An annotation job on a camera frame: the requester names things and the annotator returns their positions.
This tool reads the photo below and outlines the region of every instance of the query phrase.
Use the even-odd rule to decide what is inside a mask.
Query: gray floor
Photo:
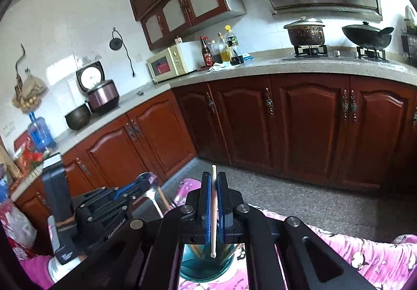
[[[174,198],[177,187],[184,178],[201,180],[202,172],[210,171],[211,164],[200,159],[192,160],[162,190]],[[221,165],[217,171],[226,173],[229,187],[239,190],[246,203],[281,215],[298,216],[307,224],[334,233],[379,242],[391,242],[400,234],[417,234],[417,202],[413,197],[376,198]],[[158,218],[150,201],[140,206],[134,215],[145,221]]]

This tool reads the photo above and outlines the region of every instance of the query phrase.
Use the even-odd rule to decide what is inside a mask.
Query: bottle
[[[204,63],[206,64],[206,67],[211,67],[214,64],[213,56],[211,55],[210,49],[208,48],[206,44],[206,38],[203,36],[200,36],[200,42],[201,42],[201,54],[203,55]]]
[[[56,143],[51,136],[43,117],[36,118],[35,113],[29,114],[32,123],[28,127],[28,133],[35,144],[36,151],[43,153],[47,148],[56,148]]]
[[[226,40],[224,39],[224,36],[222,35],[222,33],[218,33],[218,40],[217,40],[217,45],[218,45],[218,50],[220,51],[220,56],[222,58],[223,62],[230,62],[230,50],[229,50],[229,46],[226,43]]]
[[[220,56],[220,50],[218,48],[218,45],[216,44],[216,41],[212,40],[210,42],[210,50],[211,50],[211,55],[213,56],[214,62],[223,63],[222,57]]]
[[[232,29],[229,25],[227,25],[225,29],[227,31],[226,43],[230,49],[230,63],[232,65],[241,65],[243,63],[243,53],[239,48],[237,37],[232,33]]]

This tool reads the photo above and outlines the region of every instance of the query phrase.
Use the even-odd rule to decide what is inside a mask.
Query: microwave oven
[[[182,42],[164,49],[147,60],[154,83],[204,67],[199,41]]]

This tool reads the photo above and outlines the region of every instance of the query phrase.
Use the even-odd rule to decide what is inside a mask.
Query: wall
[[[243,0],[247,14],[228,21],[218,23],[212,27],[197,32],[190,39],[198,39],[200,35],[206,35],[210,40],[217,37],[219,31],[225,32],[224,26],[232,26],[237,35],[242,50],[246,52],[258,52],[269,49],[292,48],[288,32],[284,25],[300,19],[297,15],[272,15],[270,4],[266,0]],[[403,53],[401,43],[401,29],[405,28],[405,6],[411,5],[409,0],[381,0],[383,21],[370,23],[370,25],[385,28],[394,27],[393,40],[387,52]],[[341,28],[349,24],[361,24],[362,19],[349,17],[334,17],[323,14],[312,14],[309,17],[317,17],[326,24],[324,36],[326,44],[330,46],[356,47],[343,34]]]
[[[108,46],[113,27],[122,34],[129,50],[137,74],[134,78],[124,48],[114,52]],[[0,22],[0,135],[8,151],[30,123],[29,117],[11,104],[15,63],[22,54],[20,43],[26,49],[26,58],[19,65],[23,79],[26,67],[47,82],[45,70],[57,61],[73,54],[75,58],[100,54],[106,78],[114,79],[120,95],[151,80],[145,62],[151,52],[129,0],[22,0]],[[70,94],[67,84],[54,85],[36,110],[36,115],[46,119],[53,136],[67,129],[63,117],[70,111],[71,103],[67,102],[82,101],[81,95]]]

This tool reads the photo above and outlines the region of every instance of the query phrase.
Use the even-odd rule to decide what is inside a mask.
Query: pot
[[[119,92],[112,79],[100,82],[87,91],[91,112],[103,115],[119,104]]]
[[[72,130],[84,128],[90,120],[91,112],[85,103],[65,115],[65,121],[67,121],[68,127]]]
[[[324,23],[320,19],[302,17],[300,20],[284,26],[288,30],[289,40],[293,46],[324,45]]]
[[[381,30],[363,22],[342,27],[341,30],[350,41],[362,48],[383,50],[391,43],[394,28],[387,27]]]

